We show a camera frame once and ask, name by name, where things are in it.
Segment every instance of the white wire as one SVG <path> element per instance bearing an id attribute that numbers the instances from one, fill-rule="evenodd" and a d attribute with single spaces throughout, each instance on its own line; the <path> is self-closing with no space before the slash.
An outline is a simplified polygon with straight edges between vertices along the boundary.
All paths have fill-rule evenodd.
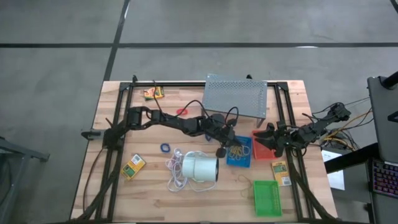
<path id="1" fill-rule="evenodd" d="M 183 189 L 187 183 L 189 184 L 189 186 L 191 186 L 192 190 L 194 190 L 196 192 L 204 192 L 204 191 L 207 191 L 207 190 L 210 190 L 210 189 L 213 189 L 214 187 L 216 187 L 216 182 L 214 181 L 214 184 L 211 187 L 208 187 L 205 189 L 195 189 L 194 187 L 192 187 L 192 184 L 190 183 L 188 178 L 184 177 L 182 175 L 182 161 L 185 156 L 188 156 L 190 154 L 199 154 L 201 156 L 207 156 L 207 154 L 205 154 L 204 152 L 201 152 L 201 151 L 190 151 L 184 155 L 184 154 L 182 154 L 181 149 L 175 148 L 173 156 L 170 159 L 166 160 L 165 164 L 166 164 L 167 168 L 169 168 L 169 170 L 172 173 L 172 177 L 170 178 L 169 182 L 167 183 L 167 188 L 169 189 L 169 191 L 178 192 L 181 189 Z"/>

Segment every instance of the white paper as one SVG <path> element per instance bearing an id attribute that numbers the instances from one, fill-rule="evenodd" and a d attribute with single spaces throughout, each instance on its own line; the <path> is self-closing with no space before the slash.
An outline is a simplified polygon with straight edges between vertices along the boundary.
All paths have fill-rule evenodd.
<path id="1" fill-rule="evenodd" d="M 334 159 L 339 156 L 341 156 L 341 154 L 322 150 L 322 158 L 323 158 L 324 162 L 329 161 L 329 160 Z M 345 188 L 344 188 L 344 172 L 342 170 L 328 174 L 328 179 L 329 179 L 330 187 L 333 187 L 334 189 L 345 190 Z"/>

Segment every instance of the green basket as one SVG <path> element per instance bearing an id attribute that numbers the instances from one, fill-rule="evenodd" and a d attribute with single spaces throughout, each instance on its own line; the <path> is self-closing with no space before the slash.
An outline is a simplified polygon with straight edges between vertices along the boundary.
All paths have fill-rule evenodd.
<path id="1" fill-rule="evenodd" d="M 255 180 L 254 207 L 258 217 L 280 217 L 282 206 L 280 205 L 279 185 L 274 180 Z"/>

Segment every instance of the gray floor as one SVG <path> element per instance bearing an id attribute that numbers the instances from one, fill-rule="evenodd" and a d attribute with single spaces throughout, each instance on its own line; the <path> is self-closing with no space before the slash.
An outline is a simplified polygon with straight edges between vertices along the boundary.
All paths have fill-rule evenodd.
<path id="1" fill-rule="evenodd" d="M 109 43 L 123 2 L 0 1 L 0 43 Z M 121 42 L 398 42 L 398 14 L 388 0 L 132 0 Z M 12 223 L 68 218 L 87 145 L 80 130 L 92 124 L 110 51 L 0 49 L 0 136 L 51 153 L 30 163 Z M 396 58 L 397 48 L 119 49 L 110 79 L 304 80 L 318 111 L 366 97 L 366 78 L 392 74 Z M 352 133 L 360 146 L 376 140 L 371 124 Z M 359 202 L 335 202 L 341 218 L 366 220 Z"/>

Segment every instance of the blue tray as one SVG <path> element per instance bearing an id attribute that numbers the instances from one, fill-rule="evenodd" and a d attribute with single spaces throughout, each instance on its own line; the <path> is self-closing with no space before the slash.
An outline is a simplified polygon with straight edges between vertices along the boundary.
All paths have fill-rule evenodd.
<path id="1" fill-rule="evenodd" d="M 229 156 L 229 149 L 227 150 L 226 153 L 226 163 L 227 165 L 231 166 L 239 166 L 239 167 L 250 167 L 250 161 L 251 161 L 251 153 L 252 153 L 252 139 L 250 137 L 244 137 L 244 136 L 236 136 L 236 138 L 241 142 L 243 146 L 247 146 L 250 150 L 250 153 L 246 156 L 240 157 L 240 159 L 236 160 L 235 158 L 232 158 Z"/>

